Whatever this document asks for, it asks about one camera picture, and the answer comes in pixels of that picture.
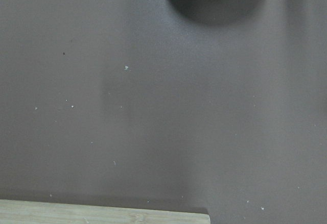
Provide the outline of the bamboo cutting board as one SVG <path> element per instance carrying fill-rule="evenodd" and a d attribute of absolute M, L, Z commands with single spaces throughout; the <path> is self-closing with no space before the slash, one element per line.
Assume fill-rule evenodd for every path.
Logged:
<path fill-rule="evenodd" d="M 1 223 L 210 223 L 207 214 L 1 200 Z"/>

